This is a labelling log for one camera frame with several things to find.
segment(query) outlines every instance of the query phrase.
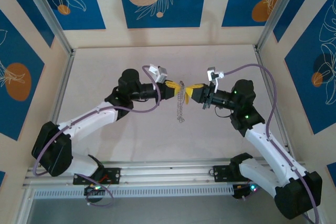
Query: orange dot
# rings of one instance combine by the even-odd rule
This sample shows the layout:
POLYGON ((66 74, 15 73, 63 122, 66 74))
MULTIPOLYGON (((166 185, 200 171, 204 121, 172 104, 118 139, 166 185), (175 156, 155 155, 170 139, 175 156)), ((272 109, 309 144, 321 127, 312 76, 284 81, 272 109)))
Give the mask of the orange dot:
POLYGON ((70 8, 66 5, 59 5, 57 7, 57 9, 63 15, 69 15, 70 14, 70 8))
POLYGON ((252 10, 252 19, 255 22, 265 22, 268 20, 277 0, 261 0, 252 10))
POLYGON ((323 83, 323 76, 322 76, 322 74, 318 73, 318 72, 314 73, 313 76, 311 77, 311 82, 317 88, 319 86, 321 86, 322 83, 323 83))
POLYGON ((5 82, 5 85, 9 96, 16 101, 25 101, 32 88, 31 76, 28 68, 21 63, 12 63, 7 67, 5 77, 8 79, 5 82))

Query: floral wall pattern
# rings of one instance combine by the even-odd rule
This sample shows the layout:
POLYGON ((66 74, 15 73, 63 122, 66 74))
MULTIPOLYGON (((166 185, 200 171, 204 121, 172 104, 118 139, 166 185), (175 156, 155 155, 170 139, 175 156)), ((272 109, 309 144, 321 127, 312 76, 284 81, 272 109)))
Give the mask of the floral wall pattern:
POLYGON ((18 140, 44 63, 0 11, 0 133, 18 140))
POLYGON ((29 17, 31 22, 34 24, 36 29, 39 31, 45 42, 51 47, 54 41, 54 33, 51 31, 47 22, 44 20, 42 14, 38 10, 37 6, 34 4, 33 0, 16 0, 26 15, 29 17))
POLYGON ((313 133, 336 123, 336 0, 327 0, 285 61, 313 133))

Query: white tabletop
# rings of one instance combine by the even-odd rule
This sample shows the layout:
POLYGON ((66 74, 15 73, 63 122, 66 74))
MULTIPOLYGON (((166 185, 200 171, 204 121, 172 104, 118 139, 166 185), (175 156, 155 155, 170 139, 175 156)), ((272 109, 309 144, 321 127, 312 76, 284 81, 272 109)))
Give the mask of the white tabletop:
MULTIPOLYGON (((94 108, 117 86, 123 70, 134 68, 142 83, 150 80, 141 70, 154 64, 168 71, 168 79, 186 86, 209 83, 206 70, 228 72, 248 63, 257 63, 252 45, 180 46, 141 48, 77 49, 58 122, 68 121, 94 108)), ((271 104, 258 68, 246 68, 219 81, 219 89, 231 91, 239 79, 254 82, 254 105, 267 120, 271 104)), ((154 101, 134 103, 138 110, 154 106, 154 101)), ((183 118, 177 120, 177 97, 161 102, 153 112, 129 113, 83 139, 73 150, 94 155, 101 161, 166 161, 205 158, 230 158, 243 152, 260 157, 259 152, 239 132, 230 119, 215 115, 214 107, 203 110, 190 100, 183 106, 183 118)), ((229 111, 220 110, 225 115, 229 111)), ((271 131, 283 141, 272 119, 271 131)))

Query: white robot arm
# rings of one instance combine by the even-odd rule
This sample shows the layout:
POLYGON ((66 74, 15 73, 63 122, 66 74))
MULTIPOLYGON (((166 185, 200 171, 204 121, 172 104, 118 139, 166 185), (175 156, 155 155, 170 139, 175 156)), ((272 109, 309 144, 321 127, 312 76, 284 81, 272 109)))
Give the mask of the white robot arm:
POLYGON ((309 173, 285 151, 270 132, 267 132, 265 120, 253 106, 256 97, 253 82, 238 80, 232 91, 226 92, 218 89, 217 79, 224 77, 223 72, 209 68, 207 74, 210 84, 187 87, 187 95, 194 101, 202 103, 203 109, 215 105, 220 109, 231 110, 230 119, 234 129, 259 150, 271 167, 271 170, 268 170, 251 155, 243 153, 231 159, 229 168, 223 168, 225 173, 229 173, 237 181, 241 178, 250 179, 258 184, 274 198, 278 209, 288 219, 312 209, 312 200, 306 187, 309 187, 316 205, 320 205, 321 177, 316 172, 309 173))
POLYGON ((51 176, 66 172, 99 181, 106 175, 104 166, 93 156, 75 153, 72 148, 90 133, 123 118, 130 111, 143 113, 133 110, 133 101, 154 98, 156 108, 159 101, 172 98, 180 91, 179 84, 166 80, 164 68, 150 65, 148 74, 153 83, 141 84, 139 73, 127 69, 118 80, 118 86, 94 109, 59 125, 45 123, 32 150, 33 157, 51 176))

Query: silver chain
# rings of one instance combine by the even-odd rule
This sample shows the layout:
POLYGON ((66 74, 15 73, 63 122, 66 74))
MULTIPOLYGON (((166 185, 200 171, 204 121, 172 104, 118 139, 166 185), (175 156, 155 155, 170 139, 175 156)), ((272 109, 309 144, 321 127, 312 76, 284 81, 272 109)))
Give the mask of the silver chain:
POLYGON ((184 83, 183 81, 179 82, 181 87, 179 93, 177 94, 177 119, 180 123, 184 122, 183 115, 183 103, 184 103, 184 83))

